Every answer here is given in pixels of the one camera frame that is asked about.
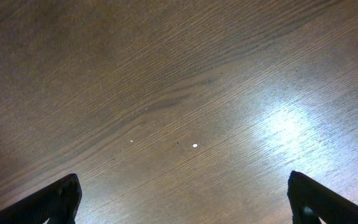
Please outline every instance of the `wooden table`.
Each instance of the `wooden table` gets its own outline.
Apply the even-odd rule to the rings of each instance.
[[[358,204],[358,1],[0,1],[0,209],[290,223],[291,170]]]

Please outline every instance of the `dark wood grain streak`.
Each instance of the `dark wood grain streak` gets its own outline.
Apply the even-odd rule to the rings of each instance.
[[[0,1],[0,209],[289,223],[293,169],[358,204],[358,1]]]

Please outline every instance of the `wood grain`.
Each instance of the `wood grain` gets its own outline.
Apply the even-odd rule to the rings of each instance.
[[[358,1],[0,1],[0,209],[290,223],[291,170],[358,204]]]

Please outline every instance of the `brown wooden tabletop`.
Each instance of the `brown wooden tabletop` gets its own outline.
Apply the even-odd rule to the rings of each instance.
[[[0,210],[290,223],[291,170],[358,204],[358,1],[0,1]]]

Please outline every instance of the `black object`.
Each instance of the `black object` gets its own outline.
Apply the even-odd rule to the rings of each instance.
[[[294,224],[358,223],[356,204],[300,172],[291,173],[288,198]]]
[[[74,224],[81,201],[76,174],[50,184],[0,211],[0,224]]]

